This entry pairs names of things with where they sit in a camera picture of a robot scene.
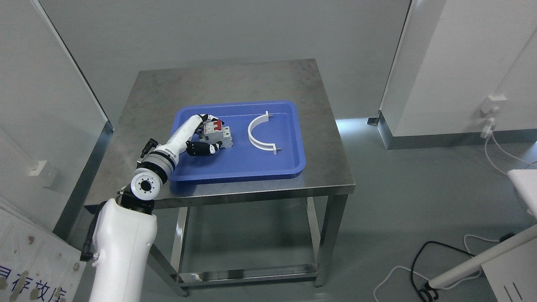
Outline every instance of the stainless steel table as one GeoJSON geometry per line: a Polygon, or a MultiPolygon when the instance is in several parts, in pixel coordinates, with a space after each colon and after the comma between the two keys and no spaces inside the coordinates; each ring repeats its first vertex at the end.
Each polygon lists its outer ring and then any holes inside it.
{"type": "Polygon", "coordinates": [[[355,182],[314,59],[141,71],[85,205],[107,200],[130,183],[139,151],[149,138],[167,141],[180,108],[281,99],[294,102],[298,108],[306,154],[303,172],[296,178],[270,181],[200,185],[167,182],[155,199],[155,208],[180,208],[171,261],[153,245],[148,262],[182,296],[187,295],[188,286],[218,283],[314,278],[315,286],[322,286],[347,195],[354,191],[355,182]],[[312,196],[328,196],[321,232],[312,196]],[[299,197],[306,202],[315,263],[181,272],[189,207],[299,197]]]}

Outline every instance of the white wall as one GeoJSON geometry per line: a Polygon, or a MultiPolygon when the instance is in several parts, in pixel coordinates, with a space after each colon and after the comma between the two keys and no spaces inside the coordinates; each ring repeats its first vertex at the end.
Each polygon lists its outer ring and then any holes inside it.
{"type": "Polygon", "coordinates": [[[315,58],[338,118],[377,114],[409,0],[41,0],[115,125],[138,71],[315,58]]]}
{"type": "Polygon", "coordinates": [[[415,2],[407,21],[382,103],[392,134],[480,132],[499,94],[496,130],[537,128],[537,2],[439,3],[415,2]]]}
{"type": "Polygon", "coordinates": [[[106,120],[39,8],[0,1],[0,128],[59,174],[41,187],[16,147],[0,138],[0,196],[52,230],[106,120]]]}

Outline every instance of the table top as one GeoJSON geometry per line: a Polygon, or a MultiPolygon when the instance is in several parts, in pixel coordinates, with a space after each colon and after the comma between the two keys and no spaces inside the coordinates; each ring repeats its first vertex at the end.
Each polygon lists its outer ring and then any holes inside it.
{"type": "Polygon", "coordinates": [[[115,197],[128,185],[147,140],[166,142],[182,107],[282,99],[293,102],[299,114],[306,167],[298,177],[198,185],[166,182],[155,208],[351,194],[354,178],[321,75],[316,61],[307,59],[141,71],[84,205],[115,197]]]}

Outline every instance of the gray floor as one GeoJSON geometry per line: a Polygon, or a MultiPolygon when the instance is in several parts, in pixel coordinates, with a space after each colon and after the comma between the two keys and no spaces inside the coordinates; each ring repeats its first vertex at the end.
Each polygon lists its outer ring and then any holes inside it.
{"type": "MultiPolygon", "coordinates": [[[[177,297],[146,270],[142,301],[374,301],[373,289],[396,265],[409,267],[427,240],[463,248],[462,237],[499,238],[530,226],[529,216],[507,177],[493,169],[483,145],[387,151],[378,130],[363,119],[340,120],[356,191],[349,196],[328,281],[199,287],[177,297]]],[[[508,152],[537,159],[537,145],[506,144],[508,152]]],[[[491,147],[504,170],[524,165],[506,160],[491,147]]],[[[323,214],[324,198],[316,198],[323,214]]],[[[177,210],[155,211],[156,244],[171,254],[177,210]]],[[[70,238],[81,244],[89,216],[82,215],[70,238]]],[[[279,200],[194,208],[187,236],[184,271],[306,263],[313,255],[301,200],[279,200]]],[[[490,243],[470,241],[478,253],[490,243]]],[[[441,247],[427,248],[416,271],[435,275],[466,258],[441,247]]],[[[95,270],[88,266],[75,296],[87,301],[95,270]]],[[[406,271],[396,271],[379,289],[385,301],[419,301],[406,271]]],[[[486,278],[441,291],[439,301],[495,301],[486,278]]]]}

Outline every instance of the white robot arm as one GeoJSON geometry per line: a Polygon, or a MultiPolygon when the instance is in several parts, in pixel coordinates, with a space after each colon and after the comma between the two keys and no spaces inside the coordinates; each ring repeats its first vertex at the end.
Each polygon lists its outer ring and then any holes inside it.
{"type": "Polygon", "coordinates": [[[140,301],[147,257],[157,232],[156,216],[151,215],[153,199],[175,170],[181,153],[212,155],[219,150],[221,141],[191,142],[204,122],[216,120],[208,114],[194,115],[166,144],[150,139],[130,186],[117,199],[99,205],[81,254],[81,261],[93,261],[97,268],[90,302],[140,301]]]}

